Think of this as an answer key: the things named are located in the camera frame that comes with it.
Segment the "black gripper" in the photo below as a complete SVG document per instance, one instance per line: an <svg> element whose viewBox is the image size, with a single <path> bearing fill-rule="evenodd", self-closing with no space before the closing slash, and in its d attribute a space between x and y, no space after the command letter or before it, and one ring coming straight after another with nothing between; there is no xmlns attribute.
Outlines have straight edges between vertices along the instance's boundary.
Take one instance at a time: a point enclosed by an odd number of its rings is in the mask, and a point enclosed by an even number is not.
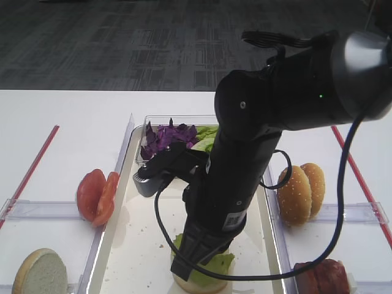
<svg viewBox="0 0 392 294"><path fill-rule="evenodd" d="M247 209L281 137L280 132L238 141L218 130L208 161L190 185L192 200L171 271L188 281L193 265L228 251L244 228Z"/></svg>

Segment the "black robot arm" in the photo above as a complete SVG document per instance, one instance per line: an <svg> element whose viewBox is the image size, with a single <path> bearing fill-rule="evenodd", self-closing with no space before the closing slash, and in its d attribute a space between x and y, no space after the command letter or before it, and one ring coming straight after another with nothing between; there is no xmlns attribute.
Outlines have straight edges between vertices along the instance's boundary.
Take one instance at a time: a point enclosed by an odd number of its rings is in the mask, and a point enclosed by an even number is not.
<svg viewBox="0 0 392 294"><path fill-rule="evenodd" d="M219 129L205 164L184 193L187 220L171 271L188 279L198 263L228 248L283 130L383 117L391 107L391 41L369 32L310 39L246 31L242 39L273 48L259 71L234 70L216 89Z"/></svg>

